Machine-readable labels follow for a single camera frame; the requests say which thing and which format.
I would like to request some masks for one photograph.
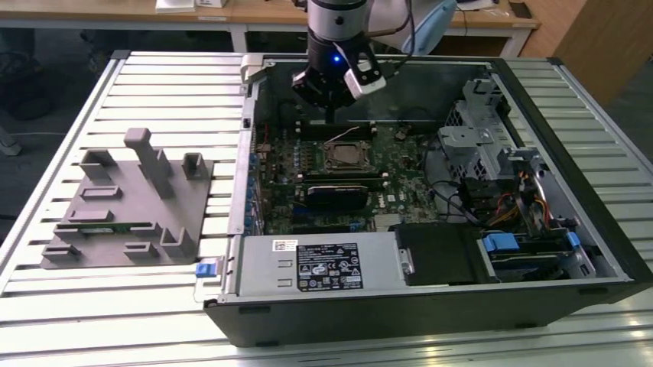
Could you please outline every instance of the power supply label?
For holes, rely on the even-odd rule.
[[[362,289],[358,244],[298,245],[296,288],[302,292]]]

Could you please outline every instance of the metal table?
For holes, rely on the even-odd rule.
[[[238,349],[193,301],[193,265],[41,270],[44,243],[83,177],[81,153],[109,148],[116,159],[133,159],[117,148],[129,127],[152,131],[152,145],[169,159],[200,151],[216,161],[200,257],[223,254],[244,103],[240,59],[133,52],[109,62],[0,248],[0,366],[653,365],[653,290],[543,328]],[[563,67],[545,60],[509,64],[651,261],[649,161]],[[519,122],[517,127],[529,144],[529,132]]]

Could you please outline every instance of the barcode sticker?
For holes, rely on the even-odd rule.
[[[296,251],[295,239],[274,239],[272,251]]]

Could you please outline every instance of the cpu socket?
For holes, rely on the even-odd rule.
[[[367,172],[370,165],[367,151],[370,146],[363,142],[332,141],[324,144],[324,169],[328,172]]]

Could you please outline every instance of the blue latch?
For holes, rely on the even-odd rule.
[[[351,222],[348,223],[348,231],[354,233],[358,230],[358,227],[360,226],[359,222]]]
[[[196,278],[215,278],[217,276],[217,265],[200,263],[195,268]]]
[[[482,244],[486,246],[487,252],[519,249],[519,244],[511,233],[490,233],[482,239]]]
[[[567,232],[566,237],[571,247],[577,248],[581,245],[581,239],[578,238],[575,232]]]

